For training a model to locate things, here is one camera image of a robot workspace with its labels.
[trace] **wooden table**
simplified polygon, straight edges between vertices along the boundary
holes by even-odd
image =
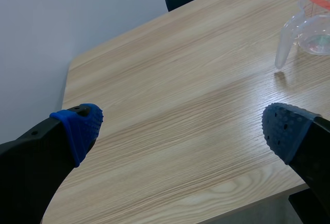
[[[272,102],[330,118],[330,57],[274,67],[296,2],[196,0],[76,58],[64,108],[105,118],[44,223],[197,223],[304,188],[261,129]]]

